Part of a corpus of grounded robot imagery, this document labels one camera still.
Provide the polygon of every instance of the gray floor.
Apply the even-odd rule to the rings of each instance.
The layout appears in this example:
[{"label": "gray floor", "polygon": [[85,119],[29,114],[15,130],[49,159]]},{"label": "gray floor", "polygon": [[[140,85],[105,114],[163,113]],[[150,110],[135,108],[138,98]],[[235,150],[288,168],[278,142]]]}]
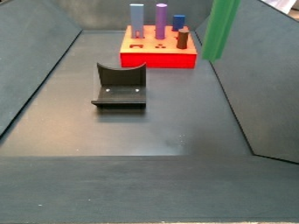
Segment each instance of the gray floor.
[{"label": "gray floor", "polygon": [[148,69],[144,113],[89,103],[123,35],[80,35],[1,139],[0,222],[299,221],[299,166],[251,155],[207,61]]}]

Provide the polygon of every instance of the gray wall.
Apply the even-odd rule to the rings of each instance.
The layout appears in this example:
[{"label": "gray wall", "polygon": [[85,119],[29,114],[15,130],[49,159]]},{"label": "gray wall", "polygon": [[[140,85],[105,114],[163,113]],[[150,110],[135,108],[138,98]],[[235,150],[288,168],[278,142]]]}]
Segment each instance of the gray wall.
[{"label": "gray wall", "polygon": [[0,4],[0,135],[79,33],[52,0]]},{"label": "gray wall", "polygon": [[[55,0],[83,30],[124,30],[130,23],[131,3],[144,4],[144,22],[155,23],[155,0]],[[187,25],[195,29],[211,13],[212,0],[168,0],[168,24],[172,14],[187,16]]]},{"label": "gray wall", "polygon": [[[196,32],[203,39],[204,23]],[[299,163],[299,24],[258,0],[242,1],[215,67],[258,155]]]}]

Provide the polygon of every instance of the green bar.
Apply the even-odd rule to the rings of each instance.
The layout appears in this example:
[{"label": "green bar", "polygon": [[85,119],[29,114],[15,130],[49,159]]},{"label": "green bar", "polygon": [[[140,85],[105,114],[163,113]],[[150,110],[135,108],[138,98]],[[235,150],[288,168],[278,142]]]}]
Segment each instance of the green bar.
[{"label": "green bar", "polygon": [[214,0],[206,31],[202,58],[214,62],[220,58],[240,0]]}]

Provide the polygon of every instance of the red base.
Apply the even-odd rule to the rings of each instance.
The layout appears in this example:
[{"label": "red base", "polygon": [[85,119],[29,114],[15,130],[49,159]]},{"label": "red base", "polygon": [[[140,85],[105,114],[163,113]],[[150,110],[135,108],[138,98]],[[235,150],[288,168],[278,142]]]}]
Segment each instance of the red base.
[{"label": "red base", "polygon": [[156,39],[155,26],[146,25],[144,38],[131,38],[128,26],[120,49],[122,67],[138,67],[146,63],[147,67],[194,68],[198,53],[192,37],[188,38],[188,48],[184,50],[176,48],[176,37],[178,31],[166,26],[166,39]]}]

